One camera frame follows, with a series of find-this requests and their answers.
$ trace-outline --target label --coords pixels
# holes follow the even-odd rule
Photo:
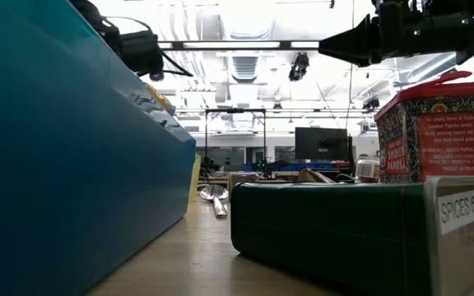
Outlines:
[[[374,165],[358,164],[355,169],[356,177],[374,178]]]
[[[400,137],[385,145],[385,159],[382,165],[385,166],[386,174],[407,173],[407,156],[405,145]]]
[[[442,235],[474,222],[474,190],[439,197],[438,212]]]
[[[474,112],[418,116],[424,176],[474,175]]]

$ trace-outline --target wooden table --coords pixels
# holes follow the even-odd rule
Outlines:
[[[92,296],[339,296],[239,255],[230,218],[197,199],[186,216],[104,279]]]

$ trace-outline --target utensil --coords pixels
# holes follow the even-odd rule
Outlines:
[[[215,211],[216,218],[226,218],[228,211],[222,205],[221,200],[228,198],[230,194],[228,190],[221,185],[208,185],[201,190],[199,196],[205,201],[213,202],[213,210]]]

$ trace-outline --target black screen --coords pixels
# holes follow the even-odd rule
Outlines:
[[[295,157],[298,160],[350,161],[346,129],[296,127]]]

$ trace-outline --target black camera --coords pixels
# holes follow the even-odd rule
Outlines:
[[[288,74],[290,81],[300,81],[306,74],[306,68],[310,66],[309,56],[306,53],[297,53],[292,69]]]
[[[164,79],[164,73],[173,73],[193,77],[179,64],[168,57],[158,46],[158,38],[144,22],[129,17],[105,17],[94,4],[88,0],[71,0],[72,5],[89,22],[110,48],[116,52],[122,61],[139,76],[149,74],[152,81]],[[109,18],[123,18],[146,27],[146,30],[136,33],[120,34],[119,28],[109,21]],[[179,71],[164,70],[164,58],[177,67]]]
[[[377,96],[372,96],[363,101],[363,109],[374,110],[379,108],[379,99]]]

